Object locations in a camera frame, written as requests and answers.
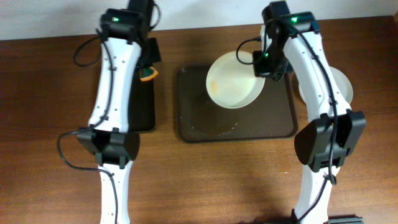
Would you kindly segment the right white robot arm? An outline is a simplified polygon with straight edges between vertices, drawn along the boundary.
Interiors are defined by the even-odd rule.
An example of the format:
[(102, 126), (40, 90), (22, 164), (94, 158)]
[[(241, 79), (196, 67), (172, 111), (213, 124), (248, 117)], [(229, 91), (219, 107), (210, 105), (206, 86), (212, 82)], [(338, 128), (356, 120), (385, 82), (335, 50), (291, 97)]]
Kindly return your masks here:
[(338, 88), (311, 12), (293, 14), (285, 1), (274, 1), (262, 18), (262, 49), (252, 54), (254, 74), (278, 81), (293, 71), (308, 114), (308, 124), (294, 138), (303, 172), (289, 223), (362, 223), (355, 215), (330, 218), (328, 203), (336, 175), (364, 131), (364, 113), (353, 111)]

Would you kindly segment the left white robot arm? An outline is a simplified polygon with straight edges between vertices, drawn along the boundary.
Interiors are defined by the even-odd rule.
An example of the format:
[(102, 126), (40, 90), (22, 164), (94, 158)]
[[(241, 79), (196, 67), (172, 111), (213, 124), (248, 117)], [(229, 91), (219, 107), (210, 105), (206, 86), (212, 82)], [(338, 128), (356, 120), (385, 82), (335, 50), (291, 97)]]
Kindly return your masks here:
[(101, 75), (87, 128), (76, 134), (94, 155), (101, 177), (101, 223), (130, 223), (129, 176), (141, 132), (154, 128), (154, 87), (161, 60), (155, 38), (154, 1), (129, 1), (125, 9), (107, 9), (100, 18)]

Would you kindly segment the white plate with stain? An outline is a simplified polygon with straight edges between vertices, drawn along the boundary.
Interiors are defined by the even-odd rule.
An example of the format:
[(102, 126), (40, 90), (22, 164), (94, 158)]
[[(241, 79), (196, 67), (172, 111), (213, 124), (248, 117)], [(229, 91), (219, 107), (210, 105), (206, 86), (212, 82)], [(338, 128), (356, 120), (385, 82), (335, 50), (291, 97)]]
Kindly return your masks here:
[(333, 79), (340, 90), (340, 94), (345, 101), (350, 105), (353, 100), (353, 87), (347, 76), (337, 68), (330, 66), (330, 71)]

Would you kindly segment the green and orange sponge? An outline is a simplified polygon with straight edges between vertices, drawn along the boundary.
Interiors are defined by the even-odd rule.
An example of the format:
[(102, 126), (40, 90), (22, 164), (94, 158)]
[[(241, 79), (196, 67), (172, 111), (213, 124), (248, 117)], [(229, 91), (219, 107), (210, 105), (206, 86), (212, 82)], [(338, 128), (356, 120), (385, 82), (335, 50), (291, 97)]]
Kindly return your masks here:
[(139, 79), (142, 82), (149, 82), (153, 80), (159, 72), (154, 67), (143, 68), (139, 71)]

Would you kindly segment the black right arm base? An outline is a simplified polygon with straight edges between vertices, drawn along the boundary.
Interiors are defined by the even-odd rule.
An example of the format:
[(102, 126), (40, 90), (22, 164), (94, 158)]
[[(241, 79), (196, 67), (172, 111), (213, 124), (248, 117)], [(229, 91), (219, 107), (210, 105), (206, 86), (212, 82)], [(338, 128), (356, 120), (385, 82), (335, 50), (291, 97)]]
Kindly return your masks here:
[(364, 224), (364, 220), (356, 215), (332, 216), (325, 224)]

